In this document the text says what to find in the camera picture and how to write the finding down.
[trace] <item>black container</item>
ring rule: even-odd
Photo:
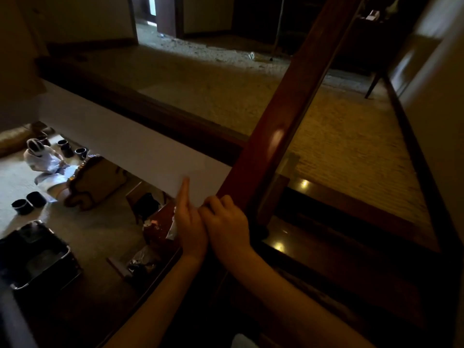
[[[47,200],[39,192],[32,192],[32,193],[27,194],[26,199],[34,207],[42,207],[47,203]]]
[[[65,145],[61,146],[61,152],[63,153],[63,156],[66,158],[70,158],[74,156],[74,152],[71,149],[71,146],[69,143],[66,143]]]
[[[26,199],[15,200],[11,207],[16,210],[18,215],[27,215],[34,210],[34,207]]]
[[[61,150],[63,150],[63,146],[65,146],[66,149],[71,149],[71,146],[69,145],[69,142],[66,139],[58,140],[57,144]]]
[[[46,135],[39,135],[37,137],[37,140],[40,141],[43,145],[50,146],[50,141],[48,140],[48,137]]]
[[[84,148],[84,147],[80,147],[76,150],[74,150],[74,152],[76,153],[77,156],[79,156],[79,159],[84,161],[85,158],[87,157],[87,148]]]
[[[39,220],[0,239],[0,273],[16,298],[40,303],[81,273],[70,247]]]

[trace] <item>hand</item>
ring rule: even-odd
[[[189,200],[189,178],[184,178],[176,198],[175,221],[183,256],[203,262],[208,250],[208,234],[198,209]]]
[[[237,266],[245,265],[245,257],[254,252],[248,220],[232,198],[229,195],[221,200],[208,197],[198,212],[206,224],[214,253],[226,269],[233,273]]]

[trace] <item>black pot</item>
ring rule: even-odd
[[[84,161],[85,158],[87,157],[87,148],[84,148],[84,147],[80,147],[76,150],[74,150],[74,152],[76,153],[77,156],[79,156],[79,159]]]
[[[61,152],[63,153],[63,156],[66,157],[66,158],[70,158],[70,157],[74,156],[74,152],[71,149],[71,146],[69,145],[69,143],[67,143],[66,145],[61,146]]]
[[[27,215],[34,210],[34,207],[26,199],[18,199],[11,204],[11,207],[16,210],[18,215]]]
[[[26,199],[34,207],[42,207],[47,203],[47,200],[39,192],[32,192],[32,193],[27,194]]]
[[[69,145],[69,142],[66,139],[58,140],[58,146],[60,147],[61,150],[63,150],[63,146],[66,149],[71,149],[71,145]]]
[[[50,141],[48,140],[46,135],[39,135],[37,139],[43,144],[43,145],[48,145],[50,146]]]

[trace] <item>wooden handrail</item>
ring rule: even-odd
[[[182,109],[162,103],[59,58],[38,58],[39,75],[179,143],[232,166],[247,137]]]
[[[256,207],[363,0],[327,0],[217,195]]]

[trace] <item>chair leg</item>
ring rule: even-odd
[[[375,73],[374,80],[372,81],[372,84],[369,87],[369,90],[366,93],[366,96],[364,97],[365,99],[367,99],[369,97],[369,95],[372,93],[372,90],[374,90],[375,86],[377,85],[377,83],[379,82],[381,77],[382,77],[382,72],[381,71]]]

